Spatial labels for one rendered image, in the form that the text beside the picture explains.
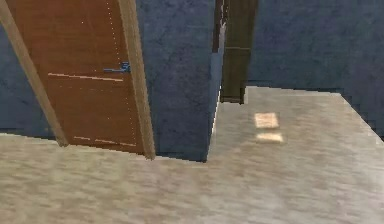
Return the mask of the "dark olive room door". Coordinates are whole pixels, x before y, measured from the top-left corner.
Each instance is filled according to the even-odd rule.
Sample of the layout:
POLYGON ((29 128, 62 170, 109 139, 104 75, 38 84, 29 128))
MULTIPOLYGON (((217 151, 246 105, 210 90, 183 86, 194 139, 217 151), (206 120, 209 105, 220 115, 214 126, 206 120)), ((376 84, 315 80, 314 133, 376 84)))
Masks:
POLYGON ((212 51, 224 31, 220 102, 244 103, 259 0, 215 0, 212 51))

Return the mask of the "brown wooden room door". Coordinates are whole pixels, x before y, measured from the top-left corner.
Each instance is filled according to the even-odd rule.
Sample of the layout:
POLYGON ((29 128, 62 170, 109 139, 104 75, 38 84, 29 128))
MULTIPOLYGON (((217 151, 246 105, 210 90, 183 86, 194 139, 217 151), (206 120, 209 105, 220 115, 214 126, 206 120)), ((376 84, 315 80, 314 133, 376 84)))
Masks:
POLYGON ((135 0, 0 0, 0 23, 59 145, 154 158, 135 0))

